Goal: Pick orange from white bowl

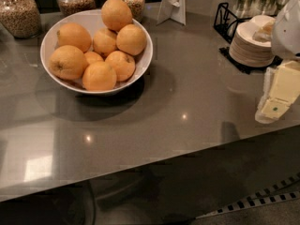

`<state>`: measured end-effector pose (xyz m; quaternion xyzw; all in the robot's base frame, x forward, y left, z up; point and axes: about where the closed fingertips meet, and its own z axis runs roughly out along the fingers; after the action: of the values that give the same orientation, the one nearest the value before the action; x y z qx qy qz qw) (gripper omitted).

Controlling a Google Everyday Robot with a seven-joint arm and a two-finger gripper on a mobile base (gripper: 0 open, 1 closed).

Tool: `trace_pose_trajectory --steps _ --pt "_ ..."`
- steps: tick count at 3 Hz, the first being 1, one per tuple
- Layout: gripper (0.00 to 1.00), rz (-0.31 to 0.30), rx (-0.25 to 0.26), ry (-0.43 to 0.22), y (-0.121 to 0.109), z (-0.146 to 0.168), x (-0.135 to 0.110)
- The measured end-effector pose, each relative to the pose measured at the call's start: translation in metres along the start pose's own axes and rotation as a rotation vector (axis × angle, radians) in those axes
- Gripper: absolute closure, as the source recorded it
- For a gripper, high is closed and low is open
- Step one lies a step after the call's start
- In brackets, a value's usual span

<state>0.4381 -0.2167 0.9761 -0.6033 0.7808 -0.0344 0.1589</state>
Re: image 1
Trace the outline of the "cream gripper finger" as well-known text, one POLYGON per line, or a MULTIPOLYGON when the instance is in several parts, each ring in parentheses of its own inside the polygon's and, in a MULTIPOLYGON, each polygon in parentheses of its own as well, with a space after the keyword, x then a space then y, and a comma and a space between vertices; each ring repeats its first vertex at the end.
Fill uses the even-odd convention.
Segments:
POLYGON ((274 21, 270 21, 262 26, 257 25, 257 29, 254 32, 252 39, 258 42, 270 42, 272 39, 272 30, 274 23, 274 21))
POLYGON ((300 96, 300 63, 283 60, 275 68, 274 79, 262 113, 278 120, 300 96))

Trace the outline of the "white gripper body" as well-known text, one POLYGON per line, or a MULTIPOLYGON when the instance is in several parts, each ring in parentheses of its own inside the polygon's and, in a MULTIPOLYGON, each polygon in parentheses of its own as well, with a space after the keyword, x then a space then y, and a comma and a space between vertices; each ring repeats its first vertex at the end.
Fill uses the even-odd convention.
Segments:
POLYGON ((263 95, 260 99, 260 102, 257 106, 257 111, 255 113, 255 120, 261 124, 271 124, 275 122, 274 118, 269 118, 263 114, 263 105, 265 104, 268 98, 272 81, 274 79, 274 74, 275 74, 275 69, 272 67, 268 67, 264 73, 263 95))

